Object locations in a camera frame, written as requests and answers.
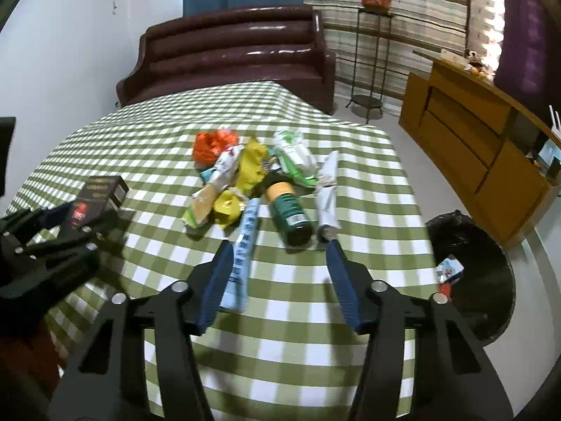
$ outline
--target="brown leather sofa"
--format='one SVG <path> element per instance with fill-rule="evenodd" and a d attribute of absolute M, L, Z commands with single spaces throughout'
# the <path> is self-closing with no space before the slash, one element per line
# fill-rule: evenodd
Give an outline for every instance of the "brown leather sofa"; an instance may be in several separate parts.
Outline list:
<path fill-rule="evenodd" d="M 117 84 L 122 106 L 228 83 L 275 81 L 333 111 L 335 54 L 310 5 L 232 9 L 181 17 L 140 37 L 133 72 Z"/>

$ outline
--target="cardboard box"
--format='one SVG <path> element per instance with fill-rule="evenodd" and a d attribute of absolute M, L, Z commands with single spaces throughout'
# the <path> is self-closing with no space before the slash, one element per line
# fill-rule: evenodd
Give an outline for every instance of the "cardboard box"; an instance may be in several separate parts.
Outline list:
<path fill-rule="evenodd" d="M 68 237 L 77 228 L 99 216 L 106 209 L 119 210 L 128 192 L 120 175 L 88 177 L 78 193 L 58 237 Z"/>

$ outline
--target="green and white tablecloth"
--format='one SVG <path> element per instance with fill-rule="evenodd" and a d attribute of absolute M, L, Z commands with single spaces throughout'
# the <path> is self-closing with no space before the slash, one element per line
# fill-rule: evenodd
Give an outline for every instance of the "green and white tablecloth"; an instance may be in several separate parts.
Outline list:
<path fill-rule="evenodd" d="M 131 297 L 153 295 L 211 260 L 223 231 L 214 225 L 203 237 L 188 234 L 180 216 L 187 195 L 201 187 L 191 160 L 195 136 L 224 124 L 241 142 L 254 135 L 265 144 L 279 128 L 298 128 L 319 162 L 339 150 L 337 218 L 348 258 L 403 293 L 427 298 L 435 291 L 426 229 L 386 133 L 331 118 L 272 82 L 187 91 L 127 106 L 76 131 L 10 205 L 12 212 L 72 200 L 89 175 L 121 175 L 130 187 L 123 208 L 133 219 L 122 223 L 124 244 L 110 234 L 98 277 L 48 316 L 63 357 L 119 285 Z M 300 201 L 315 218 L 313 193 Z M 343 323 L 324 251 L 312 243 L 287 253 L 265 204 L 259 215 L 247 311 L 219 313 L 203 337 L 193 337 L 210 406 L 219 420 L 342 421 L 367 337 Z M 228 238 L 236 237 L 237 231 Z M 414 336 L 406 337 L 400 414 L 413 389 Z M 153 343 L 147 333 L 148 392 L 153 411 L 162 414 Z"/>

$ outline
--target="bottle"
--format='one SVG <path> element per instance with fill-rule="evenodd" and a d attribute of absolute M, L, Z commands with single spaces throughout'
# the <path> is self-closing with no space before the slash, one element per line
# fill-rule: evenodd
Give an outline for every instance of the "bottle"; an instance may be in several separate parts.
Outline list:
<path fill-rule="evenodd" d="M 299 205 L 287 178 L 270 172 L 263 180 L 262 190 L 269 201 L 271 217 L 284 241 L 292 247 L 308 243 L 313 233 L 312 224 Z"/>

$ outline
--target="black trash bag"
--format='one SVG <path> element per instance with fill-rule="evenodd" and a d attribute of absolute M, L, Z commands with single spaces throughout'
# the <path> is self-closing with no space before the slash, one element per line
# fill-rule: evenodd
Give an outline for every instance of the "black trash bag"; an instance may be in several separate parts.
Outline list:
<path fill-rule="evenodd" d="M 514 311 L 514 272 L 507 255 L 459 210 L 434 217 L 426 227 L 436 263 L 454 255 L 464 266 L 452 284 L 452 303 L 483 345 L 494 342 Z"/>

